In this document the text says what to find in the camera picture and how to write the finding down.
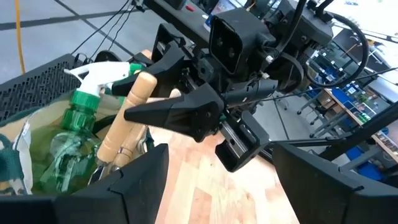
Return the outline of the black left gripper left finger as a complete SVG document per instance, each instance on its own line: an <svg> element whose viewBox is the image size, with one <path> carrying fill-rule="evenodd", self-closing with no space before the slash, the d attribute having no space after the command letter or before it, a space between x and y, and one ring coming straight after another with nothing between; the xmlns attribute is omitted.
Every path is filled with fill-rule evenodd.
<svg viewBox="0 0 398 224"><path fill-rule="evenodd" d="M71 195L1 197L1 223L154 223L169 168L159 144L104 179Z"/></svg>

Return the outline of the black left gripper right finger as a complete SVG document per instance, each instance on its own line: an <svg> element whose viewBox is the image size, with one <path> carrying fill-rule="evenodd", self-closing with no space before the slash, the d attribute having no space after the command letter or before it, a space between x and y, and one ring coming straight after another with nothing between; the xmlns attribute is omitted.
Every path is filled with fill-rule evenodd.
<svg viewBox="0 0 398 224"><path fill-rule="evenodd" d="M289 144L272 159L300 223L397 224L397 188Z"/></svg>

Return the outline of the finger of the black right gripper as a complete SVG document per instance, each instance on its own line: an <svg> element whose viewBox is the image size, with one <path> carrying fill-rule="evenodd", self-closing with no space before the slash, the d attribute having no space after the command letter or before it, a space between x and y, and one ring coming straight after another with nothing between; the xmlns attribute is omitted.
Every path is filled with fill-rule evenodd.
<svg viewBox="0 0 398 224"><path fill-rule="evenodd" d="M215 133L224 110L224 101L204 84L176 98L153 101L124 112L124 119L190 136L202 142Z"/></svg>
<svg viewBox="0 0 398 224"><path fill-rule="evenodd" d="M169 95L171 90L180 80L185 53L177 44L167 44L164 52L155 49L152 51L152 65L144 67L141 71L152 74L157 79L157 85L152 95ZM127 95L128 91L137 80L138 73L131 74L118 82L113 83L113 95Z"/></svg>

